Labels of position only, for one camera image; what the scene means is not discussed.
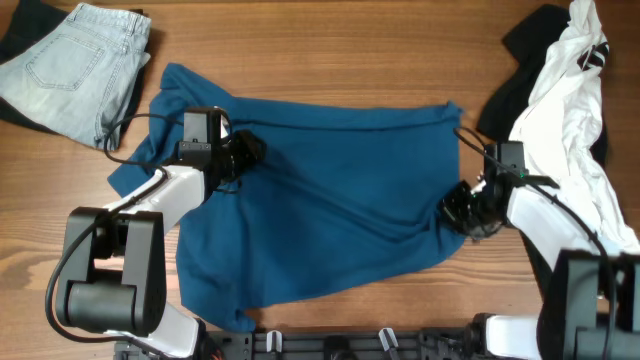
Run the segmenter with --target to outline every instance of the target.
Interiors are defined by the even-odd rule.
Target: tabletop
[[[544,3],[123,2],[108,7],[142,8],[152,19],[152,57],[139,112],[148,109],[162,71],[174,62],[235,96],[357,108],[453,100],[465,109],[467,126],[475,124],[484,103],[517,67],[502,36]],[[0,34],[15,4],[0,0]],[[597,5],[611,45],[602,73],[611,147],[606,170],[627,223],[638,229],[640,2]],[[146,120],[134,121],[117,156],[131,154],[147,133]],[[106,182],[116,167],[101,152],[64,137],[0,122],[0,358],[112,358],[111,344],[75,344],[54,333],[43,306],[67,216],[78,206],[118,199]],[[462,178],[473,180],[481,168],[482,159],[461,147]],[[168,298],[180,307],[177,234],[176,228],[167,236],[166,259]],[[540,305],[518,233],[502,230],[479,243],[465,243],[431,269],[249,314],[268,329],[406,330],[463,326],[480,312],[536,314]]]

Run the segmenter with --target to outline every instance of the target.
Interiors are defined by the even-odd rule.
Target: blue cloth
[[[458,182],[460,109],[344,109],[236,98],[170,64],[151,112],[182,120],[220,106],[234,130],[267,143],[237,195],[215,193],[180,222],[182,303],[231,331],[251,331],[248,308],[301,300],[434,266],[461,236],[437,202]],[[150,120],[132,160],[159,163],[183,129]],[[123,165],[110,177],[126,195],[150,178]]]

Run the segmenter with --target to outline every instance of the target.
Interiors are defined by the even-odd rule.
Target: crumpled white garment
[[[602,131],[602,68],[583,69],[578,58],[607,40],[593,1],[575,0],[569,13],[569,27],[548,48],[529,107],[516,120],[509,139],[524,143],[527,169],[560,185],[559,198],[597,231],[609,254],[640,253],[611,183],[589,152]]]

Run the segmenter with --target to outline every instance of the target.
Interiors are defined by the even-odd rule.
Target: black cloth
[[[519,66],[484,106],[476,126],[480,133],[495,141],[509,140],[513,124],[529,106],[529,95],[544,67],[547,48],[558,41],[569,20],[567,9],[542,5],[502,39]],[[602,133],[591,149],[602,167],[607,148],[607,131],[603,124]]]
[[[43,4],[40,0],[20,0],[11,17],[9,30],[2,40],[0,40],[0,64],[4,64],[15,58],[42,40],[58,27],[67,15],[68,13],[53,6]],[[133,115],[138,111],[140,99],[142,98],[143,83],[144,68],[138,71],[125,116]],[[29,129],[55,134],[55,132],[49,128],[22,115],[2,98],[0,98],[0,119]],[[120,131],[124,133],[126,127],[121,127]]]

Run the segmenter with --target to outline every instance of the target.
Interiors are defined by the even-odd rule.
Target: denim shorts
[[[0,97],[38,124],[101,147],[149,60],[150,28],[142,15],[79,4],[53,32],[0,66]]]

